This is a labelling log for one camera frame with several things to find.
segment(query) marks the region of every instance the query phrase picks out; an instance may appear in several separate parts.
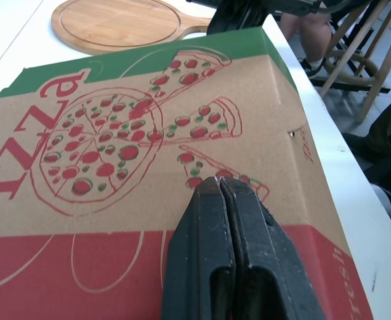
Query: wooden pizza peel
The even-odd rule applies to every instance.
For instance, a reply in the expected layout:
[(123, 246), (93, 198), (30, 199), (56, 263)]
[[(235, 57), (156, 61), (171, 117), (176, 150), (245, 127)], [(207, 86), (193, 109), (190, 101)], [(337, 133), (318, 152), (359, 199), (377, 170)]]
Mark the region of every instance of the wooden pizza peel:
[(62, 42), (90, 55), (182, 39), (209, 22), (160, 0), (68, 0), (51, 17)]

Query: floor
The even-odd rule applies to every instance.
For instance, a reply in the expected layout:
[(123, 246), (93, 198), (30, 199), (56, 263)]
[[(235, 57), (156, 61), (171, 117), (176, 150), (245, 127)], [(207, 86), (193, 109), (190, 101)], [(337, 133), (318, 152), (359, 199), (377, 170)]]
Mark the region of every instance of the floor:
[[(391, 2), (382, 12), (379, 19), (381, 20), (385, 19), (390, 8), (391, 8)], [(374, 26), (374, 29), (376, 31), (379, 29), (379, 26), (381, 26), (381, 23), (382, 22), (380, 20), (376, 22)], [(366, 44), (364, 51), (367, 50), (369, 44), (370, 42)], [(372, 56), (372, 60), (373, 62), (375, 62), (375, 64), (377, 64), (378, 66), (381, 65), (390, 45), (391, 45), (391, 29), (386, 30), (386, 34), (383, 36), (379, 46), (377, 46), (377, 49), (375, 50)], [(304, 57), (304, 51), (302, 50), (302, 47), (300, 45), (299, 35), (296, 35), (290, 41), (290, 47), (292, 48), (292, 50), (294, 51), (297, 57)], [(325, 70), (322, 70), (322, 72), (319, 74), (319, 77), (326, 78), (327, 76), (328, 74)], [(386, 86), (391, 88), (391, 72), (386, 80)], [(350, 132), (355, 135), (361, 135), (361, 136), (366, 135), (369, 131), (370, 125), (381, 114), (381, 112), (385, 108), (387, 108), (387, 106), (391, 103), (391, 90), (388, 94), (381, 93), (376, 98), (374, 102), (374, 106), (369, 111), (366, 120), (362, 124), (359, 124), (356, 122), (356, 115), (361, 110), (365, 98), (366, 98), (366, 93), (361, 91), (354, 93), (354, 92), (345, 92), (345, 91), (331, 89), (325, 95), (324, 103), (326, 104), (330, 116), (333, 118), (336, 126), (339, 128), (341, 132)]]

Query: wooden chair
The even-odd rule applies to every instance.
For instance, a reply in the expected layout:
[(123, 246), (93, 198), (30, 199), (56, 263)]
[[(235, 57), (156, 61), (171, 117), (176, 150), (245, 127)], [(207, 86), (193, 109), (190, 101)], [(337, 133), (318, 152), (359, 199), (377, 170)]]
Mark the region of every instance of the wooden chair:
[[(324, 83), (321, 91), (320, 91), (320, 96), (323, 97), (326, 92), (329, 90), (330, 86), (333, 84), (333, 82), (336, 80), (337, 76), (341, 72), (341, 70), (344, 68), (344, 66), (347, 64), (347, 62), (351, 59), (351, 56), (353, 56), (354, 52), (357, 50), (359, 44), (363, 41), (365, 38), (366, 34), (369, 32), (370, 28), (373, 26), (375, 21), (378, 19), (380, 16), (382, 10), (384, 10), (385, 6), (389, 0), (381, 0), (379, 4), (376, 6), (375, 10), (373, 10), (372, 14), (369, 16), (368, 20), (366, 23), (363, 25), (363, 27), (360, 29), (358, 32), (357, 36), (354, 38), (353, 42), (347, 48), (345, 54), (342, 56), (341, 60), (338, 62), (337, 66), (335, 67), (335, 70), (331, 73), (329, 76), (328, 80)], [(330, 52), (335, 48), (335, 45), (341, 40), (341, 38), (344, 36), (344, 34), (349, 30), (351, 25), (357, 20), (358, 16), (363, 12), (363, 10), (366, 8), (362, 7), (357, 10), (354, 10), (349, 14), (347, 19), (343, 22), (342, 26), (337, 30), (335, 35), (332, 37), (329, 47), (328, 47), (328, 52), (326, 56), (330, 54)], [(375, 48), (377, 47), (381, 37), (383, 36), (385, 30), (388, 28), (388, 26), (391, 23), (391, 10), (387, 17), (385, 18), (383, 24), (381, 25), (380, 30), (378, 31), (378, 34), (375, 36), (372, 44), (369, 46), (365, 56), (364, 56), (364, 61), (366, 59), (369, 59), (372, 56), (372, 53), (374, 52)], [(361, 62), (359, 68), (357, 69), (355, 75), (361, 74), (365, 67), (365, 62)], [(391, 70), (391, 46), (387, 52), (387, 55), (378, 71), (378, 73), (375, 75), (375, 80), (372, 84), (371, 89), (369, 90), (368, 96), (363, 104), (362, 110), (357, 118), (358, 122), (363, 122), (363, 120), (366, 118), (366, 115), (368, 114), (371, 106), (373, 105), (373, 102), (375, 98), (378, 96), (380, 89), (382, 85), (384, 84), (389, 72)]]

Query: pizza box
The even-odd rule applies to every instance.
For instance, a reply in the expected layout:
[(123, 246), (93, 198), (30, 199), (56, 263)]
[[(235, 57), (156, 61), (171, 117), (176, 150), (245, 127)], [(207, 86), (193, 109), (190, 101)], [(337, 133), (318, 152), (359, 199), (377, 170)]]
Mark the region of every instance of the pizza box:
[(294, 82), (254, 28), (24, 69), (0, 93), (0, 320), (159, 319), (209, 176), (254, 189), (327, 319), (371, 319)]

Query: pizza slice illustration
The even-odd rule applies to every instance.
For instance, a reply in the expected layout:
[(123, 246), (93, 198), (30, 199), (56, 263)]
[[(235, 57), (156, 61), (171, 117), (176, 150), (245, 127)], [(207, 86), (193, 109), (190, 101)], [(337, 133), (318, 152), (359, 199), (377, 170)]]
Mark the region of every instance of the pizza slice illustration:
[(60, 213), (86, 215), (127, 195), (161, 146), (161, 140), (137, 144), (163, 126), (158, 107), (138, 119), (138, 130), (131, 130), (132, 105), (146, 103), (156, 105), (149, 95), (129, 88), (101, 89), (74, 101), (53, 128), (39, 164), (31, 168), (38, 198)]
[[(220, 97), (207, 105), (188, 110), (181, 108), (173, 113), (174, 117), (165, 119), (163, 128), (149, 132), (139, 145), (152, 143), (172, 145), (194, 141), (233, 138), (242, 135), (242, 119), (238, 107), (228, 98)], [(131, 124), (139, 127), (140, 121)]]
[(179, 149), (181, 153), (177, 156), (177, 161), (185, 171), (185, 184), (190, 189), (195, 189), (208, 177), (216, 177), (218, 180), (221, 177), (231, 177), (250, 185), (261, 202), (270, 194), (270, 189), (266, 185), (245, 173), (240, 173), (187, 145), (180, 145)]
[[(224, 54), (204, 47), (197, 49), (184, 49), (179, 51), (173, 61), (162, 73), (153, 76), (147, 84), (145, 92), (152, 97), (153, 101), (145, 101), (137, 104), (133, 103), (130, 107), (133, 109), (131, 119), (138, 119), (144, 113), (148, 113), (157, 105), (163, 105), (176, 95), (188, 90), (195, 84), (211, 77), (220, 69), (232, 63), (232, 60)], [(125, 73), (139, 64), (146, 62), (145, 60), (155, 59), (155, 55), (142, 57), (137, 63), (132, 65)]]

